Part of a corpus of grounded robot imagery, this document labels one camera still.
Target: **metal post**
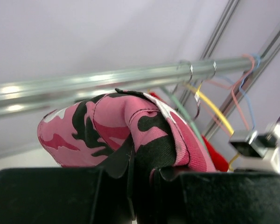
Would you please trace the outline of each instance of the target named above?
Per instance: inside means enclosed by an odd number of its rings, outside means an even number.
[[[262,47],[261,51],[260,51],[260,55],[263,62],[260,67],[251,75],[249,76],[242,89],[245,91],[248,91],[253,84],[255,83],[255,81],[260,77],[260,75],[262,74],[262,72],[266,69],[266,67],[269,65],[269,63],[273,60],[273,58],[276,56],[276,54],[279,52],[280,50],[280,23],[278,24],[278,26],[276,27],[276,29],[273,31],[272,35],[270,36],[270,38],[267,40],[267,42],[265,43],[265,45]],[[240,94],[240,92],[238,91],[238,87],[236,87],[236,92],[235,92],[235,96],[237,98],[238,101],[240,101],[243,96]],[[227,117],[231,114],[231,112],[235,109],[235,104],[234,101],[232,99],[231,94],[226,98],[226,100],[223,102],[223,104],[220,107],[220,110],[222,111],[222,113]],[[205,129],[205,131],[203,132],[203,135],[207,138],[210,139],[218,130],[218,125],[215,123],[215,121],[211,121],[207,128]]]
[[[38,81],[0,84],[0,117],[14,113],[70,105],[77,99],[113,92],[114,88],[144,89],[178,82],[208,79],[214,75],[214,60],[56,77]],[[216,76],[246,70],[247,58],[216,60]]]
[[[221,39],[229,21],[231,20],[232,16],[234,15],[235,10],[237,9],[238,5],[240,3],[240,0],[229,0],[221,17],[220,20],[215,27],[215,30],[213,31],[209,42],[207,43],[200,60],[203,60],[205,58],[211,57],[213,54],[219,40]],[[188,90],[184,90],[182,93],[182,96],[180,98],[180,102],[182,105],[185,105],[186,101],[189,99],[191,95],[191,92]]]

